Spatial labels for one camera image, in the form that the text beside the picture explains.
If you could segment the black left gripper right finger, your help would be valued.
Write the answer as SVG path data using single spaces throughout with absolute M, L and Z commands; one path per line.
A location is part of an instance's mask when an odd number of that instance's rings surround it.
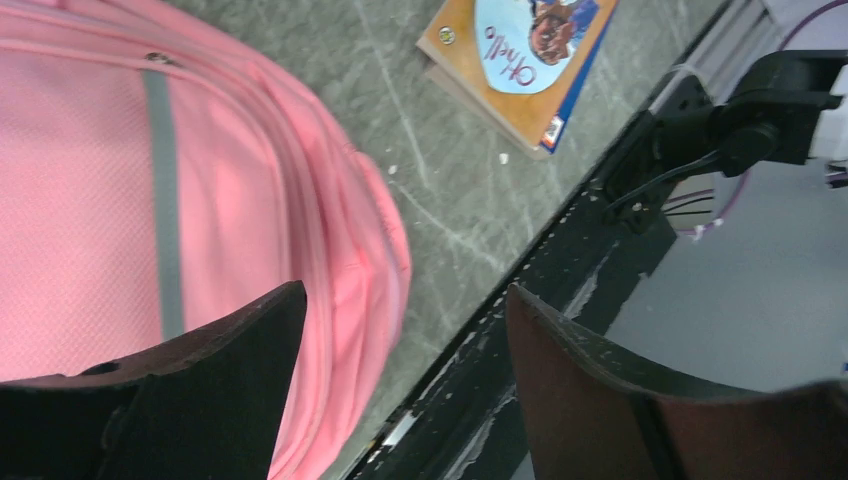
M 843 479 L 847 384 L 774 393 L 644 358 L 523 287 L 508 345 L 539 479 Z

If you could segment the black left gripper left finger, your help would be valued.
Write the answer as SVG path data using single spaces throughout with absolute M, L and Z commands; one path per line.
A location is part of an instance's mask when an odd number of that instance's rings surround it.
M 304 285 L 76 376 L 1 386 L 5 479 L 264 479 L 297 360 Z

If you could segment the pink school backpack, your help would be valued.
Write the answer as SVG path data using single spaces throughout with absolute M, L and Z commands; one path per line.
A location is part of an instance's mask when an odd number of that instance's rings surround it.
M 1 5 L 1 376 L 73 374 L 304 283 L 269 475 L 316 479 L 402 327 L 380 172 L 272 60 L 161 1 Z

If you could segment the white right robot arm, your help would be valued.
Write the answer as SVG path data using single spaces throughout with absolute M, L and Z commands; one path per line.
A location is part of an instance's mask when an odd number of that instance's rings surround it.
M 725 103 L 674 103 L 658 120 L 654 158 L 675 179 L 713 172 L 737 177 L 760 161 L 802 165 L 823 114 L 845 101 L 832 89 L 846 65 L 844 50 L 768 54 L 751 65 Z

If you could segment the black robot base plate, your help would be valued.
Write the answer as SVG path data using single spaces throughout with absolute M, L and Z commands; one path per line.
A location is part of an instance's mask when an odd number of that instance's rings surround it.
M 676 241 L 664 219 L 641 234 L 602 220 L 601 183 L 658 119 L 708 100 L 667 74 L 542 232 L 393 413 L 353 479 L 510 479 L 528 462 L 523 407 L 533 375 L 557 369 L 556 321 L 601 335 Z

